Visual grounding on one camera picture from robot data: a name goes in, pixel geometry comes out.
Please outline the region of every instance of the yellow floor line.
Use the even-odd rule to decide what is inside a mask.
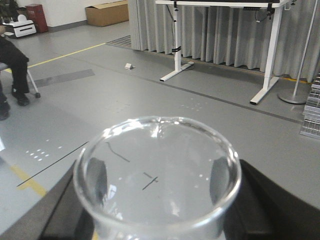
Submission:
[[[98,44],[98,45],[95,45],[95,46],[87,47],[85,49],[74,51],[74,52],[68,53],[66,55],[62,55],[62,56],[58,56],[58,57],[55,57],[55,58],[51,58],[49,60],[42,61],[42,62],[33,64],[33,65],[30,65],[30,66],[28,66],[28,68],[32,68],[32,67],[35,67],[35,66],[38,66],[38,65],[41,65],[41,64],[46,64],[46,63],[52,62],[54,60],[62,59],[62,58],[65,58],[67,56],[70,56],[70,55],[73,55],[73,54],[78,54],[78,53],[81,53],[81,52],[84,52],[84,51],[87,51],[87,50],[90,50],[90,49],[93,49],[93,48],[96,48],[96,47],[99,47],[99,46],[102,46],[102,45],[105,45],[105,43],[101,43],[101,44]],[[6,69],[5,71],[8,72],[8,73],[11,73],[11,69]]]
[[[24,172],[20,167],[17,165],[13,165],[10,167],[10,169],[22,180],[28,180],[30,176]],[[47,190],[41,186],[39,183],[37,183],[34,179],[29,179],[24,184],[20,185],[18,187],[19,190],[24,190],[26,188],[32,188],[33,191],[35,191],[37,194],[39,194],[41,197],[47,194]]]
[[[282,77],[284,80],[288,80],[288,81],[291,81],[291,82],[296,82],[297,79],[293,79],[293,78],[288,78],[288,77]],[[307,82],[307,81],[304,81],[304,80],[300,80],[299,83],[302,83],[302,84],[311,84],[311,82]]]

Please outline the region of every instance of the metal pole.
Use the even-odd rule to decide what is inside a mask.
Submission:
[[[298,90],[298,85],[300,82],[300,76],[301,76],[301,72],[302,72],[302,68],[304,66],[304,62],[305,62],[305,57],[306,57],[306,53],[307,53],[307,48],[308,48],[308,44],[309,44],[309,40],[310,40],[310,35],[311,35],[311,30],[314,24],[314,20],[315,20],[315,16],[316,16],[316,11],[317,11],[317,5],[318,5],[318,0],[315,0],[314,2],[314,8],[313,8],[313,14],[312,14],[312,18],[311,18],[311,23],[310,23],[310,27],[309,27],[309,31],[308,31],[308,35],[305,41],[305,46],[304,46],[304,51],[303,51],[303,55],[302,55],[302,59],[301,59],[301,63],[300,63],[300,68],[298,71],[298,76],[296,79],[296,83],[295,83],[295,87],[294,87],[294,91],[293,94],[291,92],[290,89],[286,89],[283,92],[278,93],[278,97],[279,99],[290,103],[290,104],[305,104],[307,102],[307,97],[308,94],[304,94],[304,93],[300,93],[297,94],[297,90]]]
[[[293,92],[294,96],[297,94],[297,89],[298,89],[298,85],[299,85],[299,81],[300,81],[302,68],[303,68],[304,62],[305,62],[305,57],[306,57],[306,52],[307,52],[307,48],[308,48],[308,44],[309,44],[311,30],[312,30],[312,26],[314,24],[314,20],[315,20],[315,16],[316,16],[317,5],[318,5],[318,0],[315,0],[313,14],[312,14],[312,18],[311,18],[310,27],[309,27],[309,32],[308,32],[308,35],[307,35],[307,38],[306,38],[306,43],[305,43],[305,46],[304,46],[304,51],[303,51],[303,56],[302,56],[299,72],[298,72],[298,77],[296,78],[295,88],[294,88],[294,92]]]

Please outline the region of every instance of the person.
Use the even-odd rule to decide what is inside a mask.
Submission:
[[[0,35],[6,31],[3,25],[0,25]],[[27,68],[29,59],[16,46],[0,36],[0,62],[8,65],[12,71],[13,84],[11,94],[17,99],[20,106],[27,106],[30,101],[26,97],[29,93],[27,82]],[[3,93],[0,82],[0,121],[7,119],[10,115],[10,105],[7,97]]]

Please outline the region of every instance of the white desk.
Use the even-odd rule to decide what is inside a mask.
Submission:
[[[267,61],[265,66],[265,74],[262,89],[250,100],[250,103],[257,105],[260,100],[268,93],[268,91],[275,85],[279,77],[272,77],[272,71],[274,68],[274,61],[277,49],[278,35],[282,17],[283,6],[290,2],[291,0],[280,0],[279,3],[273,3],[272,8],[275,9],[274,14],[272,15],[272,29],[270,36],[270,43],[267,55]],[[181,71],[190,67],[194,62],[190,61],[187,64],[181,66],[181,11],[179,6],[202,6],[202,7],[211,7],[211,6],[221,6],[221,7],[232,7],[232,8],[243,8],[243,7],[258,7],[258,8],[267,8],[268,3],[263,2],[214,2],[214,1],[171,1],[171,0],[155,0],[156,4],[163,5],[173,5],[173,19],[175,26],[175,46],[174,48],[177,51],[174,53],[174,71],[162,77],[160,81],[166,81],[173,76],[177,75]]]

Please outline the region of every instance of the glass beaker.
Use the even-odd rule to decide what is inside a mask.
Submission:
[[[92,140],[73,179],[99,240],[214,240],[241,167],[231,144],[207,125],[146,116]]]

